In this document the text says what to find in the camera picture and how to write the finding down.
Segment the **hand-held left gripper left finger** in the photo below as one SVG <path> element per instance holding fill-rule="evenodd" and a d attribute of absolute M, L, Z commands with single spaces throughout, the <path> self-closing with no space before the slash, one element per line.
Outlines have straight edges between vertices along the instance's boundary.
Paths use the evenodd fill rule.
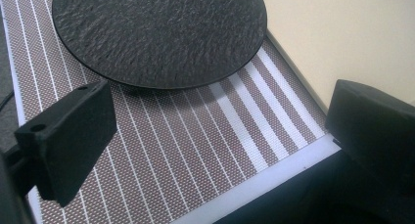
<path fill-rule="evenodd" d="M 19 193 L 37 188 L 42 199 L 68 205 L 115 133 L 110 84 L 74 89 L 15 132 Z"/>

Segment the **brown white striped woven placemat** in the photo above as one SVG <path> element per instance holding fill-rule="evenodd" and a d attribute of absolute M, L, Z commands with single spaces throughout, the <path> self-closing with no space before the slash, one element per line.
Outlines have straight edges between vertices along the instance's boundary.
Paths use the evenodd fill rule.
<path fill-rule="evenodd" d="M 20 121 L 97 80 L 59 40 L 51 2 L 0 0 Z M 40 224 L 169 223 L 325 134 L 324 113 L 269 42 L 209 86 L 112 92 L 112 142 L 69 205 L 30 193 Z"/>

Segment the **round black slate plate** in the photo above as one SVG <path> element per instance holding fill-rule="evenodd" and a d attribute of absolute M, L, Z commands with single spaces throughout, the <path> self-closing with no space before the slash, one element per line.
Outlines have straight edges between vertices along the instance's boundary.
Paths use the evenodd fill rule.
<path fill-rule="evenodd" d="M 267 29 L 263 0 L 52 0 L 69 52 L 118 83 L 194 88 L 248 63 Z"/>

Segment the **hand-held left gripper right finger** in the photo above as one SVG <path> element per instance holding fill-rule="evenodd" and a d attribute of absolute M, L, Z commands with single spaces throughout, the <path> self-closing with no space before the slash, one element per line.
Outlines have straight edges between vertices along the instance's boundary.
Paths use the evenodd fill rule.
<path fill-rule="evenodd" d="M 374 87 L 340 79 L 325 127 L 381 184 L 415 196 L 415 107 Z"/>

